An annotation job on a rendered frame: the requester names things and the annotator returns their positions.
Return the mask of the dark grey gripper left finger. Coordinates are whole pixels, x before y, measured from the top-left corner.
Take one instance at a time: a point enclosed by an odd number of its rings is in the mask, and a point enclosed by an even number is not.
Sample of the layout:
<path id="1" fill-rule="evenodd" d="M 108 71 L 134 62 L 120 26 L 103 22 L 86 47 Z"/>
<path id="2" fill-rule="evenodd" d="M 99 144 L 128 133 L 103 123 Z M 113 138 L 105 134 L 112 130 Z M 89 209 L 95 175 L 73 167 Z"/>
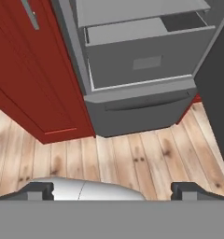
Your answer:
<path id="1" fill-rule="evenodd" d="M 0 200 L 10 201 L 53 201 L 52 182 L 31 182 L 18 191 L 0 196 Z"/>

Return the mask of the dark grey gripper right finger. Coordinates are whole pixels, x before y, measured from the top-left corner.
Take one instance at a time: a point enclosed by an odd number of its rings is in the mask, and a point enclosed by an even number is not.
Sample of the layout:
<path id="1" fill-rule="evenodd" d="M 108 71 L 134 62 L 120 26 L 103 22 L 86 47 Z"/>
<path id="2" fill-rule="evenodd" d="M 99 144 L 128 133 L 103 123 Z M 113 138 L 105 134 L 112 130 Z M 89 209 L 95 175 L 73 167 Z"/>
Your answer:
<path id="1" fill-rule="evenodd" d="M 173 182 L 172 201 L 209 201 L 224 200 L 224 196 L 207 191 L 194 182 Z"/>

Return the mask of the dark grey fridge door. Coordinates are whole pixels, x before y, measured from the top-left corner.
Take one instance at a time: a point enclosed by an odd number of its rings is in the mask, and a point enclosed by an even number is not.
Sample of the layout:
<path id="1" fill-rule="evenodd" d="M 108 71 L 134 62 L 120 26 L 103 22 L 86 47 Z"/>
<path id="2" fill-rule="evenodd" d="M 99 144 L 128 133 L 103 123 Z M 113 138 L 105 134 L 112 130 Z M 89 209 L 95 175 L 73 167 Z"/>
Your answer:
<path id="1" fill-rule="evenodd" d="M 196 74 L 195 83 L 224 161 L 224 26 Z"/>

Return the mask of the grey fridge inner drawer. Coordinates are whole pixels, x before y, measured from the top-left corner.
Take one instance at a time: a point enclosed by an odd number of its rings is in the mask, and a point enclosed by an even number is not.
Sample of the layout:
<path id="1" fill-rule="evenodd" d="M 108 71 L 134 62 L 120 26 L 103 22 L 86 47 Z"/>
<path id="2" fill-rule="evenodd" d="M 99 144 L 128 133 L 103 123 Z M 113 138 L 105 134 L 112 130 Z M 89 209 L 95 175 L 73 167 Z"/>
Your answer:
<path id="1" fill-rule="evenodd" d="M 90 27 L 86 52 L 93 88 L 189 75 L 215 30 L 196 12 Z"/>

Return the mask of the grey fridge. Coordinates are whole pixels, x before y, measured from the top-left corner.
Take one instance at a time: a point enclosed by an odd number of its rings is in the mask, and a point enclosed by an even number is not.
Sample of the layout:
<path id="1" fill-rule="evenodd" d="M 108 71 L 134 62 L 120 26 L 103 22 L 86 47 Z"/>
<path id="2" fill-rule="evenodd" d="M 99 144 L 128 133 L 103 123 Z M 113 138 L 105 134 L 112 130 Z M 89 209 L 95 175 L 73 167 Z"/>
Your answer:
<path id="1" fill-rule="evenodd" d="M 63 34 L 63 40 L 69 51 L 70 59 L 77 73 L 78 82 L 82 89 L 84 103 L 86 99 L 93 100 L 95 102 L 104 102 L 105 100 L 113 101 L 134 96 L 137 97 L 168 91 L 180 91 L 188 88 L 195 88 L 197 92 L 194 78 L 202 66 L 209 50 L 212 48 L 218 33 L 224 25 L 224 0 L 205 1 L 211 7 L 210 9 L 191 12 L 198 13 L 205 23 L 214 25 L 216 30 L 203 52 L 202 58 L 197 63 L 191 74 L 180 77 L 161 78 L 148 82 L 139 82 L 137 84 L 112 89 L 96 90 L 93 88 L 91 80 L 91 73 L 86 52 L 86 42 L 88 40 L 87 29 L 100 25 L 87 27 L 78 26 L 76 0 L 51 0 Z"/>

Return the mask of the grey fridge shelf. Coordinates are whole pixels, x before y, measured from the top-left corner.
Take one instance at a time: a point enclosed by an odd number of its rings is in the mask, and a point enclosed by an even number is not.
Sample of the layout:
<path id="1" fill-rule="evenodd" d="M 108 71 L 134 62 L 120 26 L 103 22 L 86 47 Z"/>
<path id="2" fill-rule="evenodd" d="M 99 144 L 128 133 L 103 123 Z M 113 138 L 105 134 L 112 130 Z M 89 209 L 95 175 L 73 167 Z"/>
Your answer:
<path id="1" fill-rule="evenodd" d="M 207 10 L 205 0 L 76 0 L 79 27 Z"/>

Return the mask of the white rounded object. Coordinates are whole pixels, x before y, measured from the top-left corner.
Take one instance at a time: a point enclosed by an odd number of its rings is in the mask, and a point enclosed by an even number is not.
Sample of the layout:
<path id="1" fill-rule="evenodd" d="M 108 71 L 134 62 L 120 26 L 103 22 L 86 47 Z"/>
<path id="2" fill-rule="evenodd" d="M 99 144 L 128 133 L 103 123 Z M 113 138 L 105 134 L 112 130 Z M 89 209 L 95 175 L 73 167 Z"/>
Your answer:
<path id="1" fill-rule="evenodd" d="M 42 177 L 33 182 L 52 183 L 55 201 L 144 201 L 137 190 L 117 184 L 65 177 Z"/>

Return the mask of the red cupboard door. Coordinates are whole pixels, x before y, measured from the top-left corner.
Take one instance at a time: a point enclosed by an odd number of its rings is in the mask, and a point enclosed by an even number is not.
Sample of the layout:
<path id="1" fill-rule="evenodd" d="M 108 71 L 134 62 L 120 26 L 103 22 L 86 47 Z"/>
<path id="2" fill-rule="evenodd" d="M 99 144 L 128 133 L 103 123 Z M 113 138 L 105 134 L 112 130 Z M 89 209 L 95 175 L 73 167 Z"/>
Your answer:
<path id="1" fill-rule="evenodd" d="M 94 136 L 51 0 L 0 0 L 0 109 L 43 144 Z"/>

